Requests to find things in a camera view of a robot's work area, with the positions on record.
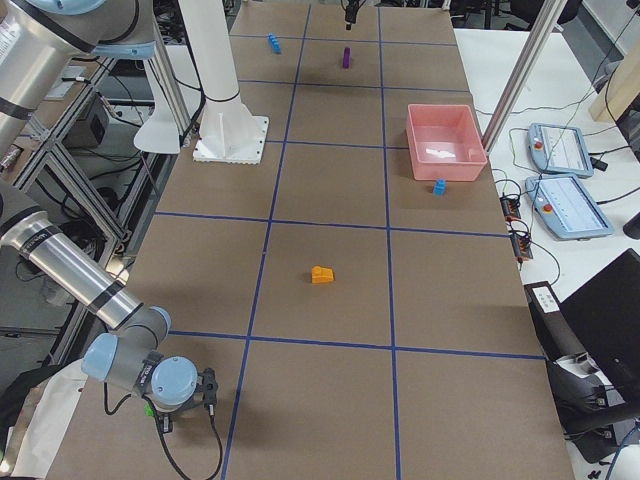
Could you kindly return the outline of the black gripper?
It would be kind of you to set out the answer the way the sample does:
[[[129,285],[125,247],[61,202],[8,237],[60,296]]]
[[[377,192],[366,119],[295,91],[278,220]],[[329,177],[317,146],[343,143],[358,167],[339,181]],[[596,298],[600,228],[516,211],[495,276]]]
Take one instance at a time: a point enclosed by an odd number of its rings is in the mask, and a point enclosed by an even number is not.
[[[362,2],[360,0],[347,0],[341,2],[341,7],[345,12],[345,29],[351,30],[353,25],[356,23],[356,14],[359,12],[359,9],[362,6]]]
[[[173,432],[173,417],[178,414],[182,414],[190,409],[196,408],[198,403],[193,399],[183,403],[180,406],[177,406],[174,409],[170,409],[166,405],[157,405],[156,403],[152,403],[152,414],[154,421],[156,422],[156,426],[159,429],[161,434],[170,434]]]

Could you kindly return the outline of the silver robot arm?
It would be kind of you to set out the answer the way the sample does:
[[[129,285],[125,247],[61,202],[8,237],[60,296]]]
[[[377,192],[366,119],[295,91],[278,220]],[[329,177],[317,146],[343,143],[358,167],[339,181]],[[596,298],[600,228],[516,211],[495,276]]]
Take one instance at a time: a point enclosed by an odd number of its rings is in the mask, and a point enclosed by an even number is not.
[[[150,1],[10,1],[1,22],[1,149],[8,150],[72,57],[150,58]],[[15,248],[99,317],[110,332],[88,348],[88,376],[144,399],[160,434],[191,403],[194,364],[158,350],[171,327],[168,312],[146,306],[115,280],[25,193],[1,185],[1,243]]]

